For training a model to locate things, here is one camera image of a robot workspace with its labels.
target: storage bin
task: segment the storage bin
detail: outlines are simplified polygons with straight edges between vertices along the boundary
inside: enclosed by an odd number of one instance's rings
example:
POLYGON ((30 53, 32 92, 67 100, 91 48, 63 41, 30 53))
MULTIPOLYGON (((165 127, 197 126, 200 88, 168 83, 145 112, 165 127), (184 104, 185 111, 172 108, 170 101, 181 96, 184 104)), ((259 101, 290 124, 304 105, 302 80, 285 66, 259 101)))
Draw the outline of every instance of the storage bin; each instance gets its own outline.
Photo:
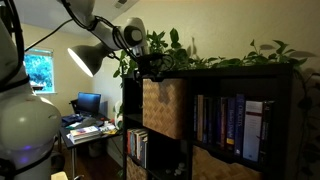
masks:
POLYGON ((192 180, 262 180, 262 174, 243 165, 227 164, 206 150, 193 147, 192 180))
POLYGON ((141 166, 136 165, 128 156, 126 180, 147 180, 147 171, 141 166))
POLYGON ((186 88, 184 79, 143 80, 143 126, 173 139, 185 137, 186 88))

